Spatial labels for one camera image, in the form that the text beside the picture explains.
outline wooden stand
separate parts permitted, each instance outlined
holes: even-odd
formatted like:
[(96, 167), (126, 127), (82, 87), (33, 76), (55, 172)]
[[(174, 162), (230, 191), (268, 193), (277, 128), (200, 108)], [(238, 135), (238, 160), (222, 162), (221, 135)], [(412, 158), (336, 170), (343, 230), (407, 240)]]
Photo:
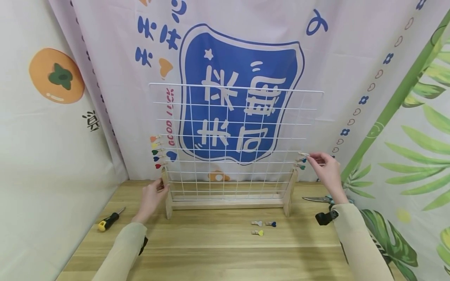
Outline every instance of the wooden stand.
[[(245, 190), (251, 190), (252, 186), (256, 193), (260, 194), (238, 194), (236, 195), (180, 195), (172, 196), (169, 191), (166, 198), (166, 217), (172, 217), (172, 210), (204, 210), (204, 209), (248, 209), (248, 208), (283, 208), (286, 217), (290, 216), (291, 197), (293, 194), (293, 185), (297, 181), (298, 172), (292, 169), (289, 181), (281, 184), (281, 188), (277, 194), (263, 194), (262, 189), (257, 189), (254, 186), (263, 185), (263, 182), (224, 182), (221, 187), (225, 190), (226, 187), (238, 190), (238, 186), (245, 187)], [(162, 181), (166, 185), (170, 182), (169, 174), (165, 167), (162, 167)], [(209, 186), (209, 182), (195, 183), (198, 186)]]

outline human hand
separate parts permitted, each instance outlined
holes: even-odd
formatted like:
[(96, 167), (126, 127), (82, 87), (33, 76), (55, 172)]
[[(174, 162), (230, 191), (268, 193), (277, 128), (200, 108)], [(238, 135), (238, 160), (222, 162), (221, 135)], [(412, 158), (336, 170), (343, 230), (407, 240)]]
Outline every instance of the human hand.
[(341, 185), (341, 164), (325, 152), (311, 153), (306, 158), (320, 181), (327, 188), (335, 204), (349, 203)]
[(168, 192), (169, 185), (164, 186), (161, 178), (142, 188), (139, 211), (131, 221), (145, 224)]

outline black tool handle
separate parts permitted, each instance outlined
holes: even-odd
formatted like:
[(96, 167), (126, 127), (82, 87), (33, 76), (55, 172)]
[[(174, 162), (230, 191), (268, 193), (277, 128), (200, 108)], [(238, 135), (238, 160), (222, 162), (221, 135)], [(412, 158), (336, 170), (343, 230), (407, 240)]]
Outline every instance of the black tool handle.
[(106, 222), (105, 229), (108, 230), (113, 225), (113, 223), (115, 223), (118, 219), (119, 219), (118, 213), (112, 213), (111, 216), (104, 219), (104, 221)]

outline pruning shears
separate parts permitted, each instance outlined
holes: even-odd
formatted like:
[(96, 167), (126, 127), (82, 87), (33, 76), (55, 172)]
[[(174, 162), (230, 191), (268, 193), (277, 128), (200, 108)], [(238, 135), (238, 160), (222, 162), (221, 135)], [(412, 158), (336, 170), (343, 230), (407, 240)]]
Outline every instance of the pruning shears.
[[(324, 197), (302, 197), (305, 200), (308, 201), (313, 201), (313, 202), (322, 202), (322, 203), (329, 203), (331, 206), (334, 205), (334, 200), (331, 197), (331, 195), (325, 195)], [(348, 199), (348, 201), (352, 204), (354, 204), (355, 202), (352, 199)]]

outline wooden tabletop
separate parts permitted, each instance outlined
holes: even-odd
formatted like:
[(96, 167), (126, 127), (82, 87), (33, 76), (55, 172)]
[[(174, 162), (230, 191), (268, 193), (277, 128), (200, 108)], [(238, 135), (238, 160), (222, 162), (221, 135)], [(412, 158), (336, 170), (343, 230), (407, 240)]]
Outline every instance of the wooden tabletop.
[[(123, 183), (96, 223), (124, 206), (106, 232), (93, 225), (58, 277), (58, 281), (90, 281), (114, 239), (138, 210), (148, 181)], [(128, 281), (351, 281), (333, 225), (320, 226), (315, 214), (328, 204), (302, 196), (324, 196), (319, 183), (296, 183), (291, 217), (283, 209), (175, 210), (165, 219), (162, 206), (147, 224), (148, 243)], [(276, 221), (258, 227), (251, 221)], [(251, 230), (264, 230), (264, 236)], [(396, 268), (396, 280), (404, 280)]]

